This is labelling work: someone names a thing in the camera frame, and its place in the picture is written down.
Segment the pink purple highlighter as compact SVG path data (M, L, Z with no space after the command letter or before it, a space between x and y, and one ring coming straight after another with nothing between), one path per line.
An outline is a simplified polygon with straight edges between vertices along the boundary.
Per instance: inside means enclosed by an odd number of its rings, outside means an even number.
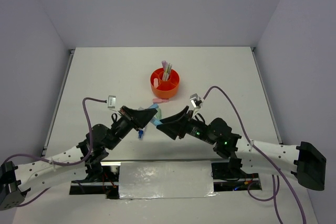
M164 73L167 73L169 64L165 60L162 61L162 67L163 67Z

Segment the blue capped glue bottle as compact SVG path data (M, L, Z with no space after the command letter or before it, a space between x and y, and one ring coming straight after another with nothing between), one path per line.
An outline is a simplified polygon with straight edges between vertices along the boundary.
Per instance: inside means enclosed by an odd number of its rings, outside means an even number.
M146 126L144 126L143 128L139 129L139 131L138 131L138 139L139 140L143 140L145 129L146 129Z

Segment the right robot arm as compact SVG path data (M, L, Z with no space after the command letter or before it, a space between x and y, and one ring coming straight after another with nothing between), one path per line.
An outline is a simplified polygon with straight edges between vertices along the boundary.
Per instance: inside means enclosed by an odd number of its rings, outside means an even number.
M157 129L171 139L186 135L210 144L214 152L228 161L215 171L218 179L250 178L253 174L269 174L296 179L311 190L323 191L327 159L310 143L280 145L247 140L232 132L221 118L210 124L192 118L185 107L180 113L162 119Z

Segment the pink stapler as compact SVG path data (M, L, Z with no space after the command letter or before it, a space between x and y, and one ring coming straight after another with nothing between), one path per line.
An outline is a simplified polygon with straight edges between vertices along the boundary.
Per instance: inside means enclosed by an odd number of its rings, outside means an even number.
M159 86L159 80L158 80L158 78L155 78L155 79L153 80L153 86L154 86L155 88L157 88L157 87Z

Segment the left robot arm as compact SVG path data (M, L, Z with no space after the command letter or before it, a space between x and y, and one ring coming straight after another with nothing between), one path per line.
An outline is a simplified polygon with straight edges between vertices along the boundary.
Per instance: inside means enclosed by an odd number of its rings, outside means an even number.
M144 128L156 115L155 105L148 109L123 106L120 117L110 127L97 124L86 139L58 155L34 158L28 164L15 165L8 158L1 165L1 210L26 205L26 196L75 180L98 181L103 174L101 161L132 130Z

